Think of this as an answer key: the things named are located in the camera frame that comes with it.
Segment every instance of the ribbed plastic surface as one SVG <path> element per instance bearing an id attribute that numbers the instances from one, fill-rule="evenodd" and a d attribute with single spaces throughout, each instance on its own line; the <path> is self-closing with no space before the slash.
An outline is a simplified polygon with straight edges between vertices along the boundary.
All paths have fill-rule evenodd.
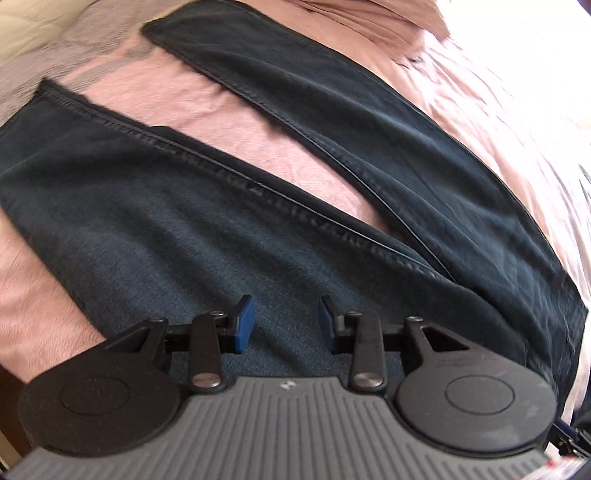
<path id="1" fill-rule="evenodd" d="M 412 437 L 378 397 L 337 378 L 239 378 L 195 396 L 160 437 L 105 458 L 37 449 L 9 480 L 515 480 L 546 463 L 539 450 L 465 459 Z"/>

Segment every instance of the blue clip tab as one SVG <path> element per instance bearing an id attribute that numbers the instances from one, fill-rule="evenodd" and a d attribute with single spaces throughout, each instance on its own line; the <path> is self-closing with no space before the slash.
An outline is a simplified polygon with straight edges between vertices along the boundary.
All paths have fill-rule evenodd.
<path id="1" fill-rule="evenodd" d="M 340 312 L 335 311 L 335 308 L 336 306 L 329 296 L 320 297 L 318 302 L 318 323 L 320 324 L 322 337 L 324 337 L 324 343 L 330 353 L 337 353 L 335 315 L 338 316 Z"/>
<path id="2" fill-rule="evenodd" d="M 244 295 L 236 305 L 235 353 L 242 353 L 248 346 L 255 325 L 255 302 L 250 295 Z"/>

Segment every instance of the beige pillow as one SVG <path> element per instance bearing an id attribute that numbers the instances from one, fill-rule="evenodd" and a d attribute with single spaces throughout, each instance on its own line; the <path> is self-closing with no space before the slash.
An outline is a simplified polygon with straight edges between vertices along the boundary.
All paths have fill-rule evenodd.
<path id="1" fill-rule="evenodd" d="M 0 65 L 56 40 L 93 0 L 0 0 Z"/>

